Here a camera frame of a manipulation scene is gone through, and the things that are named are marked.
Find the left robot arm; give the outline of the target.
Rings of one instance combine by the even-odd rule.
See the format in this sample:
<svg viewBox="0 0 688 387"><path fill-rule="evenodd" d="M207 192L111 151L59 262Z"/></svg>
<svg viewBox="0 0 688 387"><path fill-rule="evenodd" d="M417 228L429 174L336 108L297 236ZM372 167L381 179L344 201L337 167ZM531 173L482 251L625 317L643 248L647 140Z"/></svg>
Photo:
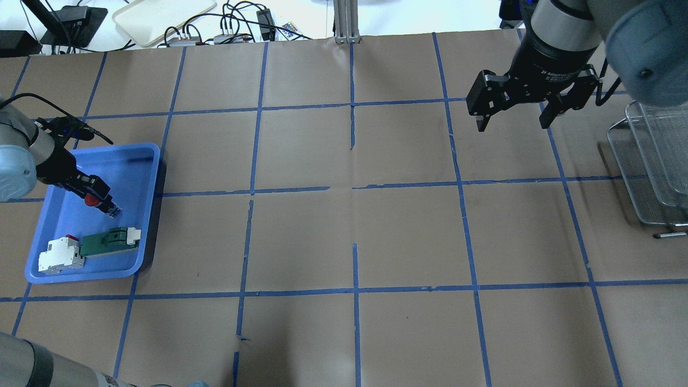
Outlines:
<svg viewBox="0 0 688 387"><path fill-rule="evenodd" d="M21 98L37 99L57 110L62 117L31 119L12 105ZM85 121L43 96L25 92L2 97L1 137L2 203L24 198L37 183L42 183L72 192L86 206L111 218L121 212L110 194L110 186L100 176L79 170L76 157L66 147L71 139L91 141L95 137L113 144Z"/></svg>

